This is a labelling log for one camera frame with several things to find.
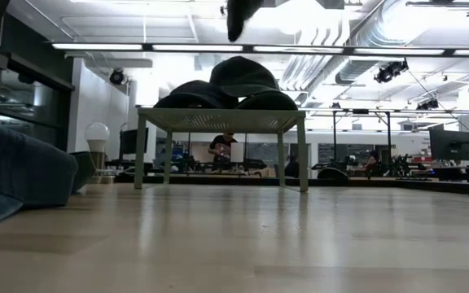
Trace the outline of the grey faded cap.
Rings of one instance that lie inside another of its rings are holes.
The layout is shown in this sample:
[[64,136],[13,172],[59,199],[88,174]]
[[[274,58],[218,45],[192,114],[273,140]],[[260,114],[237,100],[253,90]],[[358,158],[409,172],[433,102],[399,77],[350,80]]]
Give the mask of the grey faded cap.
[[296,111],[295,101],[280,91],[266,91],[246,97],[236,109]]

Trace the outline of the dark blue denim cap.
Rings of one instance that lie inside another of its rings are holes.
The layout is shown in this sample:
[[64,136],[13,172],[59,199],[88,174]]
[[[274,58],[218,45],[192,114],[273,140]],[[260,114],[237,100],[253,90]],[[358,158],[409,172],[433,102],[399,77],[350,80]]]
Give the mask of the dark blue denim cap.
[[238,99],[224,93],[219,86],[194,80],[181,84],[162,98],[154,108],[233,109]]

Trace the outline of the dark charcoal cap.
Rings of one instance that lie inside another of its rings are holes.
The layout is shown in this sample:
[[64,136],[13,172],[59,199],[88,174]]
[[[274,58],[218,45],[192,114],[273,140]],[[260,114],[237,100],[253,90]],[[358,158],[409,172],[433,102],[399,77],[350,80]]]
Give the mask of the dark charcoal cap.
[[271,71],[243,56],[231,57],[217,64],[211,71],[209,82],[235,98],[280,91]]

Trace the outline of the olive green cap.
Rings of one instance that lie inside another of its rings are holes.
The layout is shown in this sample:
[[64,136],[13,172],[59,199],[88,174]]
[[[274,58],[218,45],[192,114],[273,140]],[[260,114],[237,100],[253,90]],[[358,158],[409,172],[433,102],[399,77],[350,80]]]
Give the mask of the olive green cap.
[[95,174],[96,167],[88,151],[73,152],[77,162],[77,172],[73,179],[72,193],[77,193]]

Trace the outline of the white rectangular panel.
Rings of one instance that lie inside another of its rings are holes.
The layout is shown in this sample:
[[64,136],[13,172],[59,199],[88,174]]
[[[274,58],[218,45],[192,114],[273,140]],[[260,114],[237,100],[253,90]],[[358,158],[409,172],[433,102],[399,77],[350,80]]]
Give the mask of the white rectangular panel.
[[244,144],[241,142],[232,142],[230,145],[230,162],[244,162]]

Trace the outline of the person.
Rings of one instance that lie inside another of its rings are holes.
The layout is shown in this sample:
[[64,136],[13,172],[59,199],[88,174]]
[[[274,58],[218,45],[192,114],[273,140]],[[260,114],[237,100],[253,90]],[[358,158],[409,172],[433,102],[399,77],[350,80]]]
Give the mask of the person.
[[209,144],[208,153],[213,155],[215,163],[230,161],[231,144],[236,142],[233,133],[217,135]]
[[379,163],[379,153],[377,152],[377,150],[372,150],[369,154],[369,158],[366,163],[365,170],[367,172],[372,171],[378,163]]

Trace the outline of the pale metal mesh shelf rack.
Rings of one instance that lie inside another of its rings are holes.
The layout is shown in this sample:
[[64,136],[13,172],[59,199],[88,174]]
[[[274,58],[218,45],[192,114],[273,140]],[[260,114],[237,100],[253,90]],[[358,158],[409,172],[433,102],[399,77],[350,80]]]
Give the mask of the pale metal mesh shelf rack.
[[140,190],[144,174],[144,145],[146,141],[146,123],[166,132],[166,154],[163,183],[169,183],[169,163],[173,152],[174,133],[246,133],[274,134],[278,139],[278,180],[284,187],[283,135],[296,128],[299,151],[299,192],[309,190],[308,147],[305,134],[303,111],[285,110],[239,110],[239,109],[192,109],[192,108],[148,108],[139,107],[138,128],[135,152],[134,188]]

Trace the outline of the black computer monitor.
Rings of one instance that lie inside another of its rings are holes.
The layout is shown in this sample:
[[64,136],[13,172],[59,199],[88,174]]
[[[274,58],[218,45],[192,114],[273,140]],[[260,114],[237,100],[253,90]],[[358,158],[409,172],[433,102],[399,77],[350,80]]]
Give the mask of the black computer monitor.
[[138,131],[136,129],[120,132],[120,154],[135,155],[137,151]]
[[431,154],[434,160],[469,160],[469,133],[431,129]]

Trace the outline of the long LED light bar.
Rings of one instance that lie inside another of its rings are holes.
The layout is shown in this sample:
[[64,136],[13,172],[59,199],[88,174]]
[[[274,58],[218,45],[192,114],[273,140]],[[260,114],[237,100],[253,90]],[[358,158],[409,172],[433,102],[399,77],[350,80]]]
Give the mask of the long LED light bar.
[[469,58],[469,47],[363,47],[363,46],[300,46],[300,45],[232,45],[199,43],[95,43],[53,42],[56,50],[98,52],[156,53],[241,53],[271,55],[341,55],[362,57]]

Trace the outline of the black ceiling spotlight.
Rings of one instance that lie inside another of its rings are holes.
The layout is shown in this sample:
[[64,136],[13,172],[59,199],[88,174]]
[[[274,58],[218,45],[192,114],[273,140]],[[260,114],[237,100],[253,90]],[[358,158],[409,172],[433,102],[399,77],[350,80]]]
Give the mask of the black ceiling spotlight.
[[394,61],[386,66],[380,67],[379,71],[374,76],[374,80],[380,84],[388,83],[408,69],[409,65],[406,59],[403,61]]
[[439,101],[435,98],[428,99],[418,103],[416,110],[417,111],[427,111],[437,109],[440,106]]
[[123,85],[124,83],[127,82],[127,77],[124,74],[124,69],[123,68],[114,68],[112,70],[112,73],[109,76],[109,81],[113,85]]

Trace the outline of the white bulb table lamp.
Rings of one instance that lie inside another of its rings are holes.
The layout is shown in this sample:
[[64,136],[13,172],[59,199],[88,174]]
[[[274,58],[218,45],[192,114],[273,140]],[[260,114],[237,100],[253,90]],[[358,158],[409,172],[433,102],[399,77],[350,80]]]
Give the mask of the white bulb table lamp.
[[108,127],[94,122],[85,128],[85,139],[89,147],[90,157],[95,168],[91,179],[93,183],[112,184],[115,178],[113,171],[106,169],[106,145],[110,138]]

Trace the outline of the black desk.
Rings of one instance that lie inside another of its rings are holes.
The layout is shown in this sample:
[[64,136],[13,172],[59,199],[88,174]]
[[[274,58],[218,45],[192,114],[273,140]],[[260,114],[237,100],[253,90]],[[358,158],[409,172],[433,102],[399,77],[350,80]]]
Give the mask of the black desk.
[[469,183],[469,165],[432,167],[432,173],[440,181],[466,181]]

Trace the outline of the black metal gantry frame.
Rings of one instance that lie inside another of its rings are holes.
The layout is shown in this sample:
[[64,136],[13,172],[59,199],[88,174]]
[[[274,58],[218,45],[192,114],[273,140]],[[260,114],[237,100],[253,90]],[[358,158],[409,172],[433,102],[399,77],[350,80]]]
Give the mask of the black metal gantry frame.
[[392,170],[392,126],[391,126],[391,114],[392,110],[381,110],[381,109],[365,109],[365,108],[333,108],[332,112],[332,133],[333,133],[333,155],[334,159],[337,158],[337,123],[336,119],[338,113],[343,113],[342,117],[351,113],[353,115],[369,115],[374,114],[381,122],[387,126],[387,139],[388,139],[388,159],[387,166],[388,171]]

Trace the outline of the silver ventilation duct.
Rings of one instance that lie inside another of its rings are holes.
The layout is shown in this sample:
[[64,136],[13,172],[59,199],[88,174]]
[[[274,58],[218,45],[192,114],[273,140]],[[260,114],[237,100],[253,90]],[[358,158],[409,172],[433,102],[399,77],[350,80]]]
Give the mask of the silver ventilation duct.
[[[343,10],[324,11],[325,22],[300,32],[301,45],[369,46],[368,34],[375,28],[374,17],[385,0],[343,0]],[[350,85],[374,66],[372,59],[352,56],[293,55],[279,80],[283,90],[310,94],[323,84]]]

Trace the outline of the black aluminium table frame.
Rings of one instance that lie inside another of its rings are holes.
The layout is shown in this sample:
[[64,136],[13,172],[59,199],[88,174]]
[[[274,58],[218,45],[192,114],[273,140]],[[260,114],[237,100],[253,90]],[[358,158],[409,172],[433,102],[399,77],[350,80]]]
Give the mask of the black aluminium table frame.
[[[279,179],[276,177],[238,177],[230,175],[186,176],[177,174],[171,175],[169,182],[181,185],[279,186]],[[370,180],[363,178],[348,180],[309,179],[307,182],[309,187],[401,188],[469,195],[469,183],[465,182],[380,179],[378,177]]]

